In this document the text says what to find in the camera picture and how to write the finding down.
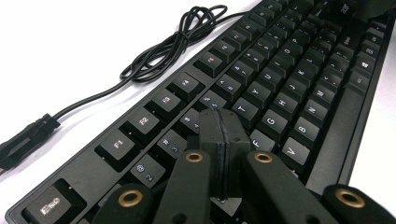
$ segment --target black keycap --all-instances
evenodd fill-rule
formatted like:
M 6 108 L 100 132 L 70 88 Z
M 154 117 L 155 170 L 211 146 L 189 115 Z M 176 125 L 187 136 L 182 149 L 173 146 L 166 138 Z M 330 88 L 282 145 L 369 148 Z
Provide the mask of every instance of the black keycap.
M 280 142 L 288 127 L 288 121 L 272 110 L 267 110 L 262 120 L 257 124 L 257 129 L 269 137 Z
M 119 130 L 114 131 L 95 151 L 116 171 L 122 171 L 140 152 L 140 146 Z
M 194 65 L 210 77 L 216 77 L 224 69 L 226 63 L 211 52 L 206 52 Z
M 340 88 L 342 79 L 332 72 L 332 69 L 325 69 L 320 75 L 319 83 L 329 88 L 333 92 L 337 92 Z
M 246 36 L 248 40 L 253 40 L 257 35 L 260 34 L 259 27 L 253 25 L 253 22 L 249 22 L 249 20 L 240 21 L 235 30 L 242 35 Z
M 23 210 L 23 215 L 32 223 L 70 223 L 86 206 L 79 195 L 59 180 Z
M 372 58 L 365 55 L 359 55 L 353 69 L 358 68 L 359 70 L 363 71 L 367 77 L 370 77 L 374 71 L 374 67 L 375 61 Z
M 288 138 L 282 150 L 277 154 L 291 170 L 301 175 L 308 161 L 310 151 L 293 138 Z
M 307 34 L 304 34 L 303 32 L 296 30 L 290 37 L 290 41 L 293 42 L 296 45 L 299 45 L 303 47 L 303 49 L 306 49 L 308 44 L 311 41 L 311 37 Z
M 311 87 L 318 74 L 318 69 L 311 63 L 301 60 L 294 68 L 293 75 L 307 87 Z
M 239 98 L 232 110 L 238 115 L 242 126 L 251 130 L 259 119 L 260 110 L 244 98 Z
M 311 98 L 326 108 L 330 108 L 334 100 L 334 92 L 318 84 L 312 91 Z
M 204 89 L 204 85 L 195 80 L 187 73 L 182 73 L 169 84 L 169 91 L 174 92 L 178 97 L 186 102 L 190 102 Z
M 199 111 L 207 108 L 228 108 L 229 106 L 230 103 L 211 90 L 207 91 L 196 104 L 196 108 Z
M 266 26 L 274 17 L 274 12 L 266 7 L 260 7 L 250 15 L 250 19 L 261 26 Z
M 195 135 L 199 133 L 199 113 L 191 108 L 177 123 L 177 128 L 181 130 L 185 136 Z
M 274 72 L 280 74 L 283 78 L 287 77 L 291 72 L 294 60 L 292 57 L 283 52 L 278 52 L 271 62 L 267 65 Z
M 276 52 L 276 41 L 269 35 L 264 35 L 253 46 L 265 59 L 272 58 Z
M 224 74 L 213 86 L 213 91 L 228 102 L 234 103 L 243 91 L 241 83 Z
M 301 112 L 302 117 L 311 121 L 314 125 L 322 128 L 327 118 L 328 109 L 318 104 L 317 102 L 309 99 Z
M 253 146 L 257 150 L 263 151 L 274 151 L 275 150 L 275 142 L 267 135 L 259 132 L 257 129 L 253 130 L 250 134 L 250 140 Z
M 270 105 L 270 108 L 286 120 L 292 121 L 297 113 L 297 106 L 298 103 L 295 100 L 280 92 Z
M 300 104 L 305 99 L 307 87 L 294 77 L 290 77 L 286 81 L 282 91 Z
M 264 110 L 271 99 L 271 92 L 260 83 L 254 81 L 242 96 L 253 105 L 257 106 L 260 110 Z
M 241 61 L 237 61 L 228 71 L 227 74 L 239 81 L 242 85 L 247 86 L 253 81 L 256 72 L 253 68 L 249 67 Z
M 373 48 L 367 44 L 362 44 L 361 45 L 361 53 L 360 54 L 366 54 L 369 57 L 371 57 L 372 59 L 376 60 L 376 58 L 378 57 L 378 53 L 379 53 L 379 49 Z
M 308 3 L 307 1 L 293 1 L 290 4 L 290 9 L 293 10 L 294 12 L 298 13 L 302 17 L 305 17 L 306 14 L 311 10 L 312 5 Z
M 256 78 L 256 81 L 262 84 L 265 88 L 270 90 L 272 93 L 277 92 L 282 84 L 282 76 L 275 73 L 272 69 L 265 67 L 262 72 Z
M 164 174 L 165 168 L 152 159 L 149 154 L 144 155 L 129 173 L 130 176 L 140 180 L 149 189 L 154 187 Z
M 158 153 L 163 155 L 163 158 L 172 158 L 176 160 L 178 155 L 187 149 L 187 141 L 178 135 L 175 131 L 169 130 L 157 142 Z
M 231 44 L 238 51 L 241 51 L 248 45 L 248 38 L 235 30 L 228 33 L 224 37 L 224 41 Z
M 148 144 L 161 131 L 163 126 L 163 121 L 143 107 L 128 118 L 128 121 L 124 124 L 125 129 L 143 144 Z
M 363 96 L 369 88 L 370 79 L 359 71 L 353 71 L 349 77 L 348 84 L 355 87 Z
M 265 56 L 260 54 L 255 49 L 248 49 L 242 57 L 241 61 L 256 70 L 256 72 L 261 71 L 265 63 L 267 62 Z
M 290 135 L 304 146 L 313 149 L 318 140 L 319 128 L 306 120 L 299 117 Z
M 271 36 L 276 41 L 276 47 L 279 48 L 285 42 L 287 33 L 277 26 L 272 26 L 265 34 Z
M 172 120 L 185 106 L 185 102 L 167 89 L 161 90 L 148 103 L 150 109 L 167 121 Z
M 219 43 L 210 50 L 210 52 L 221 58 L 226 63 L 230 63 L 236 55 L 238 55 L 236 48 L 223 40 L 220 40 Z

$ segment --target function key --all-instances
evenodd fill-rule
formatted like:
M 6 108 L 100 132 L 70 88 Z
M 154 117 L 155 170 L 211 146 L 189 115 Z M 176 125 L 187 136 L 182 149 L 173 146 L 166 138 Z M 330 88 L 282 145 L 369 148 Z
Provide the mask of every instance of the function key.
M 248 45 L 248 38 L 235 30 L 228 33 L 224 37 L 224 41 L 230 43 L 238 51 L 241 51 Z
M 143 107 L 138 109 L 124 124 L 125 129 L 144 144 L 148 144 L 157 136 L 163 126 L 163 121 Z
M 199 113 L 191 108 L 177 123 L 177 128 L 185 134 L 196 135 L 199 133 Z
M 140 146 L 135 144 L 120 130 L 114 131 L 95 150 L 116 171 L 122 171 L 140 152 Z
M 214 54 L 206 52 L 194 65 L 210 77 L 216 77 L 224 69 L 226 63 Z
M 223 40 L 220 40 L 210 52 L 214 53 L 226 63 L 230 63 L 238 55 L 236 48 Z
M 178 155 L 187 149 L 187 141 L 175 131 L 169 130 L 157 142 L 157 148 L 159 149 L 159 154 L 165 155 L 164 158 L 172 158 L 172 161 L 174 161 Z
M 190 102 L 204 89 L 204 85 L 191 77 L 187 73 L 180 74 L 168 86 L 169 91 L 173 91 L 178 97 L 186 102 Z
M 238 26 L 235 28 L 235 30 L 242 35 L 246 36 L 248 40 L 253 40 L 257 35 L 260 34 L 260 28 L 261 27 L 256 27 L 255 25 L 252 24 L 252 21 L 245 20 L 245 21 L 240 21 Z
M 185 105 L 186 103 L 181 101 L 167 89 L 161 90 L 148 103 L 148 107 L 167 121 L 172 120 L 176 115 L 178 115 Z
M 58 180 L 23 210 L 30 223 L 70 223 L 86 203 L 64 181 Z
M 143 156 L 130 171 L 132 177 L 140 180 L 149 189 L 154 187 L 164 174 L 165 168 L 152 159 L 149 154 Z
M 262 26 L 268 25 L 273 18 L 274 12 L 266 7 L 259 7 L 250 15 L 251 20 Z

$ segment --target keyboard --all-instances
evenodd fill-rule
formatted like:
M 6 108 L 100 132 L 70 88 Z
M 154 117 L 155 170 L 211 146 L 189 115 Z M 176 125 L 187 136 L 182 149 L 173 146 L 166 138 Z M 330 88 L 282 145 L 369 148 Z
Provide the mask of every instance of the keyboard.
M 349 144 L 394 18 L 341 20 L 335 8 L 260 2 L 15 204 L 7 220 L 89 223 L 120 186 L 160 186 L 206 108 L 235 112 L 253 146 L 278 155 L 312 191 L 346 181 L 339 177 L 352 162 L 344 160 L 356 154 Z M 66 216 L 41 217 L 56 198 L 72 204 Z M 214 223 L 243 220 L 239 199 L 212 202 Z

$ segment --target keycap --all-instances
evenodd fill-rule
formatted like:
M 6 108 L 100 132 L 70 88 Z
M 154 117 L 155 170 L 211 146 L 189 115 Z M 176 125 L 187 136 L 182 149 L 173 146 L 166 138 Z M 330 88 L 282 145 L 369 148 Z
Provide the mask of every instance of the keycap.
M 204 87 L 189 74 L 182 73 L 169 84 L 168 90 L 174 92 L 183 101 L 190 102 Z
M 242 126 L 250 130 L 259 119 L 260 110 L 244 98 L 239 98 L 232 107 L 238 115 Z
M 253 81 L 250 86 L 247 87 L 247 90 L 242 96 L 253 105 L 257 106 L 260 110 L 264 110 L 271 99 L 271 95 L 271 92 L 263 85 Z
M 150 109 L 167 121 L 172 120 L 185 106 L 185 102 L 167 89 L 161 90 L 148 103 Z
M 323 105 L 326 108 L 330 108 L 332 105 L 332 101 L 334 100 L 335 93 L 323 85 L 318 84 L 312 94 L 310 96 L 311 99 L 315 100 L 319 104 Z
M 206 52 L 194 65 L 210 77 L 216 77 L 224 69 L 226 63 L 211 52 Z
M 29 203 L 23 214 L 33 223 L 70 223 L 85 206 L 81 197 L 61 179 Z
M 271 138 L 269 138 L 267 135 L 261 133 L 257 129 L 253 130 L 253 132 L 250 134 L 250 140 L 253 146 L 257 150 L 263 150 L 263 151 L 274 151 L 275 150 L 275 142 Z
M 120 130 L 114 131 L 96 148 L 99 156 L 118 172 L 122 171 L 139 154 L 141 146 Z
M 173 130 L 169 130 L 158 142 L 156 147 L 159 154 L 164 158 L 172 158 L 175 161 L 187 149 L 187 141 Z
M 177 128 L 186 136 L 199 133 L 199 113 L 191 108 L 177 123 Z
M 142 184 L 152 189 L 165 174 L 165 169 L 146 154 L 129 172 L 131 179 L 138 179 Z
M 237 61 L 226 73 L 244 86 L 250 84 L 256 75 L 253 68 L 241 61 Z
M 198 111 L 205 110 L 207 108 L 228 108 L 230 103 L 220 97 L 213 91 L 207 91 L 197 102 L 196 108 Z
M 235 30 L 228 33 L 224 41 L 230 43 L 237 51 L 241 51 L 248 45 L 248 38 Z
M 282 84 L 282 76 L 274 72 L 269 67 L 262 69 L 262 72 L 257 76 L 256 81 L 262 84 L 272 93 L 277 92 Z
M 309 154 L 310 151 L 308 148 L 290 137 L 277 156 L 279 156 L 291 170 L 301 175 L 308 161 Z
M 143 144 L 148 144 L 164 127 L 164 122 L 142 107 L 128 118 L 124 127 Z
M 294 77 L 288 78 L 284 88 L 281 90 L 297 103 L 302 103 L 305 99 L 308 88 Z
M 257 124 L 257 129 L 269 137 L 279 142 L 285 134 L 288 127 L 288 121 L 272 110 L 267 112 L 262 117 L 262 120 Z
M 318 140 L 319 128 L 306 120 L 299 117 L 290 135 L 304 146 L 313 149 Z
M 304 107 L 304 110 L 301 112 L 302 117 L 311 121 L 314 125 L 319 128 L 322 128 L 326 118 L 328 109 L 317 102 L 309 99 Z
M 216 46 L 210 50 L 210 52 L 218 56 L 226 63 L 230 63 L 238 55 L 236 48 L 223 40 L 220 40 L 219 43 L 217 43 Z
M 224 74 L 213 86 L 213 91 L 224 100 L 234 103 L 241 95 L 243 87 L 239 82 Z

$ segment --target white surface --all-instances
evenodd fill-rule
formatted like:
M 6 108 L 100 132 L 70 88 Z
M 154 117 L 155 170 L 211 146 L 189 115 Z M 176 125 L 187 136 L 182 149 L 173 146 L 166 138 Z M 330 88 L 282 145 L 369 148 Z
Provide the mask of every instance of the white surface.
M 349 185 L 362 190 L 396 217 L 396 27 L 367 120 Z
M 143 50 L 177 30 L 194 6 L 226 5 L 226 15 L 259 1 L 1 1 L 0 143 L 44 114 L 104 91 Z M 178 65 L 208 43 L 198 44 Z M 174 66 L 167 75 L 177 69 Z M 8 208 L 142 98 L 151 85 L 125 91 L 62 119 L 56 134 L 18 168 L 0 175 L 0 223 Z

